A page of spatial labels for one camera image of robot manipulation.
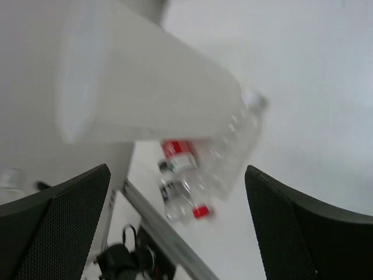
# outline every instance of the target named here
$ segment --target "metal bar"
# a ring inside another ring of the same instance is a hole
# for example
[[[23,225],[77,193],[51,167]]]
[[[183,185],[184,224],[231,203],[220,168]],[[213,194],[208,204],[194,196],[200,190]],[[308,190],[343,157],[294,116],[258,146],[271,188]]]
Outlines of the metal bar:
[[[194,280],[219,280],[170,224],[128,180],[121,190],[142,217],[142,227],[174,265],[181,265]]]

